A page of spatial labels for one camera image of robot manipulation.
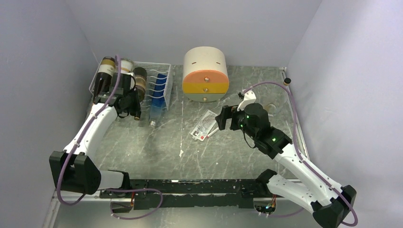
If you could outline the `blue clear square bottle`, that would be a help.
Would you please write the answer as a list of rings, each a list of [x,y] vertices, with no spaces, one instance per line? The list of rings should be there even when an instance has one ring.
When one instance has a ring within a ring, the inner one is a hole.
[[[151,95],[151,107],[149,112],[150,126],[156,127],[159,123],[163,107],[165,105],[164,90],[166,87],[167,75],[159,73],[154,81]]]

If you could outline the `dark green wine bottle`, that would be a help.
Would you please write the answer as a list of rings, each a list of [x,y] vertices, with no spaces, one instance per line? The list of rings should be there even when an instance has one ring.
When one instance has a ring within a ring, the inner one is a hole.
[[[135,85],[133,91],[134,108],[132,116],[135,120],[139,121],[141,117],[141,102],[144,100],[146,91],[147,71],[143,67],[138,66],[134,68],[133,73]]]

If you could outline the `clear glass bottle black cap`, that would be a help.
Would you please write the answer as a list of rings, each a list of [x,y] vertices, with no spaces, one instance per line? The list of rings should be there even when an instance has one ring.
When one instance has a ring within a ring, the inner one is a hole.
[[[268,86],[268,97],[264,100],[264,109],[268,112],[269,116],[275,116],[287,103],[288,94],[278,85]]]

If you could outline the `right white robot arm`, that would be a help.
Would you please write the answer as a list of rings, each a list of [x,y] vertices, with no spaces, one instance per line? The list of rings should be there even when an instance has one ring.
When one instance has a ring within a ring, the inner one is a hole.
[[[243,110],[238,106],[223,106],[216,116],[220,130],[231,119],[230,129],[241,130],[254,141],[254,146],[272,160],[291,171],[302,184],[296,184],[269,170],[269,177],[259,181],[259,195],[280,195],[309,211],[323,228],[336,228],[352,212],[356,190],[351,185],[342,186],[325,175],[306,156],[302,155],[292,140],[281,130],[271,126],[262,105],[252,103]]]

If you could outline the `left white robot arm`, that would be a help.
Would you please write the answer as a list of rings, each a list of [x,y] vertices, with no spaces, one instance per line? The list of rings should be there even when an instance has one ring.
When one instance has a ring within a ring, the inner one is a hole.
[[[127,172],[101,171],[91,160],[107,129],[122,112],[140,116],[137,91],[123,92],[118,89],[114,95],[98,95],[77,135],[62,151],[54,151],[49,157],[57,191],[91,195],[98,190],[112,189],[121,198],[131,193],[132,185]]]

